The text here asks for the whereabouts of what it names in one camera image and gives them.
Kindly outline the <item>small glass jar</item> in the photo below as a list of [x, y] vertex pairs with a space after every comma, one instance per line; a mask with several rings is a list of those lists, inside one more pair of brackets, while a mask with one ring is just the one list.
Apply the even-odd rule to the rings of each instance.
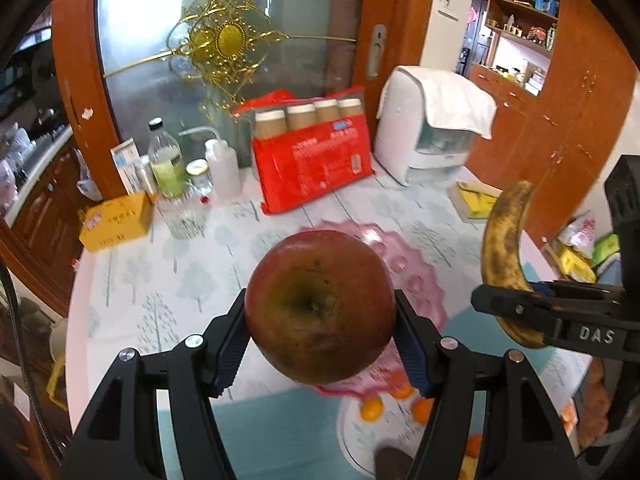
[[213, 192], [209, 166], [206, 159], [194, 159], [186, 165], [186, 174], [194, 190], [201, 196], [209, 196]]

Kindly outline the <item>yellow pear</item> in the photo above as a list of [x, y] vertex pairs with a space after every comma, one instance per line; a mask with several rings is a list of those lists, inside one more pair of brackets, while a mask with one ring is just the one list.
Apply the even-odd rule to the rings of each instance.
[[465, 455], [462, 460], [459, 480], [474, 480], [477, 467], [477, 459], [475, 457]]

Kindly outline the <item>red apple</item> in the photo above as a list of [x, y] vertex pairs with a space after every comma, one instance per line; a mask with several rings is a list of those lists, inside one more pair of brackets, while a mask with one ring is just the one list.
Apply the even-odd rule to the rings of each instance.
[[265, 359], [311, 386], [365, 370], [393, 336], [394, 286], [367, 244], [337, 231], [306, 231], [265, 254], [248, 282], [244, 318]]

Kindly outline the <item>white countertop appliance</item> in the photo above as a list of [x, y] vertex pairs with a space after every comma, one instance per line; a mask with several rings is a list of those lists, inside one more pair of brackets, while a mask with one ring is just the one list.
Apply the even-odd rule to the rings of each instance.
[[465, 163], [478, 134], [436, 129], [424, 118], [418, 87], [404, 74], [393, 76], [390, 98], [378, 119], [374, 158], [400, 184], [408, 186], [423, 170], [446, 169]]

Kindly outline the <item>red paper cup package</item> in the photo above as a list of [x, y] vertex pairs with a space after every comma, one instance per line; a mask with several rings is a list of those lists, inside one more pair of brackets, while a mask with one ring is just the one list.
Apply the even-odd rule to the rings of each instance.
[[276, 90], [233, 115], [252, 127], [265, 214], [283, 214], [374, 174], [360, 86], [309, 99]]

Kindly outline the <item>gold door ornament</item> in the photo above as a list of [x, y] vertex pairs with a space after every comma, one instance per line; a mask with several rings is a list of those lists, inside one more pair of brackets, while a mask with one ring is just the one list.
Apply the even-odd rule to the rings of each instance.
[[96, 0], [104, 79], [125, 128], [193, 122], [277, 89], [352, 80], [358, 0]]

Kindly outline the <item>white printed round plate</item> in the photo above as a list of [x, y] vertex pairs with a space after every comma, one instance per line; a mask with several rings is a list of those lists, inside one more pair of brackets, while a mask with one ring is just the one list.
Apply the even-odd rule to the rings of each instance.
[[413, 458], [418, 452], [426, 426], [415, 422], [411, 404], [420, 396], [396, 400], [389, 393], [377, 393], [384, 402], [384, 414], [375, 422], [364, 422], [359, 414], [360, 400], [346, 396], [341, 402], [336, 422], [337, 442], [343, 456], [356, 471], [374, 478], [374, 453], [381, 446], [391, 446]]

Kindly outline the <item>small yellow-orange mandarin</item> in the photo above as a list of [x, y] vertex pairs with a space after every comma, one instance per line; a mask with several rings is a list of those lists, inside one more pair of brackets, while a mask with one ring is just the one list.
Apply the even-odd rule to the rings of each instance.
[[384, 414], [384, 411], [384, 402], [378, 394], [360, 402], [359, 414], [364, 422], [375, 422]]

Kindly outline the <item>wooden cabinet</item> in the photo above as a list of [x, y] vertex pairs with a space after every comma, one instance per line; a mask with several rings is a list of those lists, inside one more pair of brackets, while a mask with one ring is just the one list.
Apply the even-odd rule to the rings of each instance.
[[500, 38], [506, 24], [554, 33], [536, 96], [483, 65], [470, 73], [498, 110], [490, 139], [474, 142], [465, 166], [495, 188], [516, 180], [536, 185], [525, 229], [542, 246], [596, 183], [622, 131], [637, 70], [590, 0], [489, 0], [487, 18]]

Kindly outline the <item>pink glass fruit bowl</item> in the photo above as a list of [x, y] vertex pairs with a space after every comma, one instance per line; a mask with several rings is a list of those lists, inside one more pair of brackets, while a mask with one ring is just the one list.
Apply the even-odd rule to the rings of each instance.
[[[438, 284], [434, 266], [426, 263], [420, 249], [410, 246], [400, 234], [385, 231], [375, 223], [353, 221], [323, 220], [314, 229], [341, 232], [370, 246], [384, 262], [394, 287], [404, 292], [416, 314], [429, 318], [439, 330], [446, 326], [445, 292]], [[400, 355], [391, 342], [378, 359], [359, 374], [318, 386], [316, 390], [325, 396], [353, 396], [363, 400], [407, 384]]]

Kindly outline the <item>clear drinking glass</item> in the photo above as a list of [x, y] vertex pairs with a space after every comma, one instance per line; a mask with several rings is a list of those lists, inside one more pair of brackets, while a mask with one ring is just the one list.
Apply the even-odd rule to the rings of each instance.
[[188, 186], [175, 197], [160, 196], [155, 206], [176, 240], [192, 240], [205, 231], [205, 207], [200, 193]]

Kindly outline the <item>small white carton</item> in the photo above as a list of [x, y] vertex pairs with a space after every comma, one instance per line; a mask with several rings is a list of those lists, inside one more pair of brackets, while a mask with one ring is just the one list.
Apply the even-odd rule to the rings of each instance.
[[131, 195], [142, 190], [139, 182], [136, 162], [140, 159], [134, 139], [128, 139], [111, 149], [111, 155], [116, 171], [122, 180], [126, 192]]

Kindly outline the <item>spotted ripe banana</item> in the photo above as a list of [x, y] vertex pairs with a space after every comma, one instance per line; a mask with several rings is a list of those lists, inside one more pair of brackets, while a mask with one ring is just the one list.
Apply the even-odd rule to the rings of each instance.
[[488, 217], [480, 251], [483, 284], [532, 292], [520, 263], [520, 240], [535, 185], [521, 180], [507, 186]]

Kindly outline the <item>small mandarin plate top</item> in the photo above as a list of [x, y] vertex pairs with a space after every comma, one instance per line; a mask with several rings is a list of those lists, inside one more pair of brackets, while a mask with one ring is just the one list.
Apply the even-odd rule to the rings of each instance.
[[393, 388], [390, 389], [390, 395], [396, 400], [405, 400], [413, 396], [414, 388], [410, 384], [405, 372], [393, 374]]

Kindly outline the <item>yellow cardboard box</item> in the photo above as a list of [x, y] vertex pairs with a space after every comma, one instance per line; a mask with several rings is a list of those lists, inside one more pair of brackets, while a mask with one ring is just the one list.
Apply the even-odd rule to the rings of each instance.
[[145, 236], [152, 215], [153, 206], [145, 192], [107, 200], [87, 211], [79, 240], [88, 252], [130, 242]]

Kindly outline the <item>yellow tissue pack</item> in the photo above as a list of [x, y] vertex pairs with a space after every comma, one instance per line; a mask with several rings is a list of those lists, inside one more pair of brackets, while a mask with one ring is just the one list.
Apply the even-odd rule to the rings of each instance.
[[498, 188], [475, 181], [456, 181], [448, 188], [448, 197], [462, 221], [486, 221], [502, 193]]

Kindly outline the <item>clear plastic bottle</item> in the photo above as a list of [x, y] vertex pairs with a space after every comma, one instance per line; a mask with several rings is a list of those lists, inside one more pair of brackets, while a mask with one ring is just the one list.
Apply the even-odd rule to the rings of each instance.
[[149, 121], [148, 156], [157, 187], [163, 196], [175, 198], [186, 190], [186, 166], [178, 142], [165, 130], [163, 118]]

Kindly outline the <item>white squeeze bottle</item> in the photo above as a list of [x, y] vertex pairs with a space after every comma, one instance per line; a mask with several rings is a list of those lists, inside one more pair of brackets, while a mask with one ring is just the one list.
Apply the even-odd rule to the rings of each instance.
[[179, 133], [179, 138], [189, 139], [192, 145], [196, 142], [203, 145], [203, 159], [208, 162], [213, 183], [213, 192], [209, 196], [215, 194], [220, 200], [232, 200], [241, 194], [242, 179], [238, 155], [214, 127], [186, 129]]

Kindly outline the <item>dark avocado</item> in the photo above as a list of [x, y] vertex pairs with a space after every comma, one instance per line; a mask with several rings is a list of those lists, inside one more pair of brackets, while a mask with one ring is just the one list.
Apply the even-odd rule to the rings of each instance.
[[391, 446], [381, 446], [374, 453], [374, 475], [376, 480], [405, 480], [413, 459], [404, 451]]

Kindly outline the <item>white towel on appliance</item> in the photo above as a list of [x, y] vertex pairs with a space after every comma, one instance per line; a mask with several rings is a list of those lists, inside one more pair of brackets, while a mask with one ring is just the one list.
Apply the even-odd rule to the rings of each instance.
[[491, 127], [498, 110], [495, 99], [469, 79], [437, 68], [396, 66], [383, 86], [376, 119], [381, 118], [384, 105], [390, 99], [390, 82], [397, 74], [408, 76], [420, 90], [424, 118], [431, 127], [469, 131], [491, 139]]

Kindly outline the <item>teal patterned tablecloth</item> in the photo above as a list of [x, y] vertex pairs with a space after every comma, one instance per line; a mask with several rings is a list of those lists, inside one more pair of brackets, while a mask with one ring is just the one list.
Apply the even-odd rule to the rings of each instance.
[[343, 479], [398, 450], [409, 479], [576, 479], [559, 382], [582, 354], [512, 339], [537, 286], [439, 188], [368, 177], [287, 214], [217, 205], [190, 240], [157, 221], [93, 255], [92, 396], [65, 479]]

